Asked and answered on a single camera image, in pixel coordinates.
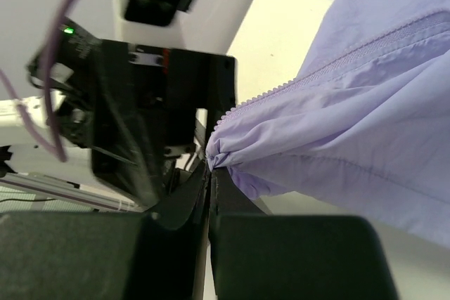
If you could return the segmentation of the aluminium front rail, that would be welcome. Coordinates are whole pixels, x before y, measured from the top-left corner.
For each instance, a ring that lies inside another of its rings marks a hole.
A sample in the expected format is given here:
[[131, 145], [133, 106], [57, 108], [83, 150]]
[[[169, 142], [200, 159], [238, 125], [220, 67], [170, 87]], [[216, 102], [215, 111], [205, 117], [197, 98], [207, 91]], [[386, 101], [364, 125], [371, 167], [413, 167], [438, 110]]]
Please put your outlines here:
[[99, 211], [143, 211], [140, 206], [125, 197], [81, 190], [71, 183], [48, 176], [6, 174], [1, 178], [1, 186], [65, 202], [73, 202]]

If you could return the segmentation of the lilac zip-up jacket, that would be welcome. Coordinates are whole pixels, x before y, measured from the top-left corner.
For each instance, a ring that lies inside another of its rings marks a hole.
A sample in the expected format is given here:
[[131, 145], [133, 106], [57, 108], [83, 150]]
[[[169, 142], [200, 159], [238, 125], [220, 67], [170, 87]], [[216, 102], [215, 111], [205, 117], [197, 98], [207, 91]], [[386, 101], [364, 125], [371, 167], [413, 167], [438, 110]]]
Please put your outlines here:
[[292, 191], [449, 246], [449, 0], [334, 0], [297, 77], [206, 147], [250, 198]]

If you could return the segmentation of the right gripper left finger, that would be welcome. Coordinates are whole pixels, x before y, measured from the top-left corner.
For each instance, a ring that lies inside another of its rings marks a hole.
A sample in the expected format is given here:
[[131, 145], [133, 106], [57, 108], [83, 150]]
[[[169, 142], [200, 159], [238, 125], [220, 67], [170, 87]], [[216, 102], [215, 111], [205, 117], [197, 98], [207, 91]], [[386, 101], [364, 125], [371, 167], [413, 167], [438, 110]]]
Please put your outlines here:
[[1, 298], [201, 299], [208, 179], [143, 213], [3, 214]]

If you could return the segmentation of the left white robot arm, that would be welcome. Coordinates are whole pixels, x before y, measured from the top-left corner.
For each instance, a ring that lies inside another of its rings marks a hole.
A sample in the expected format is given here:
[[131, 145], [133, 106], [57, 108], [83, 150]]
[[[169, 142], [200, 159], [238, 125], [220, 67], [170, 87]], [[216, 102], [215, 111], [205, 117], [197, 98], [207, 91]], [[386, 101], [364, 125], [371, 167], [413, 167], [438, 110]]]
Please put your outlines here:
[[72, 165], [67, 181], [91, 174], [142, 207], [156, 205], [172, 191], [178, 158], [206, 144], [234, 106], [235, 59], [97, 39], [71, 20], [61, 29], [56, 63], [69, 75], [50, 85], [63, 98], [52, 112], [38, 97], [1, 102], [1, 172], [18, 173], [16, 147], [27, 156], [46, 149], [52, 167], [53, 143], [42, 131], [55, 129], [88, 159]]

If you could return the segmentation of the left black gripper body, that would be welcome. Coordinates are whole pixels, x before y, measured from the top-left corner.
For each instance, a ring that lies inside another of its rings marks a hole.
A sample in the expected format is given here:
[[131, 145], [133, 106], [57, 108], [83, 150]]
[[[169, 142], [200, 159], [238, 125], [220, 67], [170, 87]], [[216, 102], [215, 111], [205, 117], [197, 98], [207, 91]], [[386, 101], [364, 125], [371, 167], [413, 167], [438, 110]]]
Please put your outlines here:
[[94, 103], [104, 96], [135, 104], [162, 150], [188, 152], [197, 109], [233, 107], [235, 66], [227, 55], [98, 39], [65, 19], [54, 47], [41, 47], [27, 72], [46, 96], [63, 95], [58, 106], [44, 105], [55, 146], [91, 148]]

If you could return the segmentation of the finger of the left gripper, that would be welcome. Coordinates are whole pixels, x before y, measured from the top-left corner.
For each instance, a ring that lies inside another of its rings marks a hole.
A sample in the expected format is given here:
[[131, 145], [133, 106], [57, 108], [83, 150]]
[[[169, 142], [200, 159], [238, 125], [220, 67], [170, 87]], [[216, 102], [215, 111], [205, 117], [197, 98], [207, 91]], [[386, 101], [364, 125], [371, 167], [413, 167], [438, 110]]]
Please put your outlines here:
[[221, 105], [212, 105], [209, 108], [198, 108], [195, 117], [194, 141], [198, 144], [198, 161], [209, 169], [206, 155], [206, 147], [212, 133], [217, 129], [226, 115], [226, 108]]
[[91, 170], [97, 180], [142, 207], [164, 196], [162, 148], [151, 139], [135, 104], [97, 96], [91, 131]]

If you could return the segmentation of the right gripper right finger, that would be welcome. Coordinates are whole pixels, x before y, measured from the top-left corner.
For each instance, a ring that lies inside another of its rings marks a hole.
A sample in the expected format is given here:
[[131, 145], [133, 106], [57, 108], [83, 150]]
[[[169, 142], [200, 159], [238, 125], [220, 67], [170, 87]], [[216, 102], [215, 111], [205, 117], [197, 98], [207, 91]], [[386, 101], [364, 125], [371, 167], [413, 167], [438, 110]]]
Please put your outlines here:
[[397, 299], [372, 225], [358, 216], [265, 214], [226, 169], [211, 175], [219, 299]]

